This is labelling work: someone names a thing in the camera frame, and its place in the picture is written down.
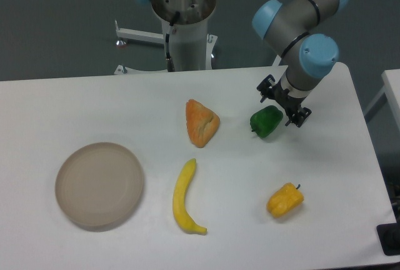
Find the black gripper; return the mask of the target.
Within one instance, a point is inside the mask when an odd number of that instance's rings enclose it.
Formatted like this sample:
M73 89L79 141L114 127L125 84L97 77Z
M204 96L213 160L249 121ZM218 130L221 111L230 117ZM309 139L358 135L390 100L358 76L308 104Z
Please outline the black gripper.
M288 118L285 126L294 124L300 128L312 113L310 109L301 106L309 96L309 91L296 89L286 79L280 79L276 84L275 78L269 74L256 89L261 95L260 103L266 99L272 99L285 109Z

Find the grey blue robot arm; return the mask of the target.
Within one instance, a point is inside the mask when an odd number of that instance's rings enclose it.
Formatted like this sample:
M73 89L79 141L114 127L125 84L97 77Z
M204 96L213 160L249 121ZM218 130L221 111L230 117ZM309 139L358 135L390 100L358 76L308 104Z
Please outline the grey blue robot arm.
M193 71L207 68L208 20L216 0L138 0L149 3L161 21L162 45L167 70ZM287 64L279 80L265 78L257 87L262 99L276 101L288 121L302 126L311 114L302 105L327 76L339 57L336 42L311 30L338 13L349 0L270 0L252 19L256 34Z

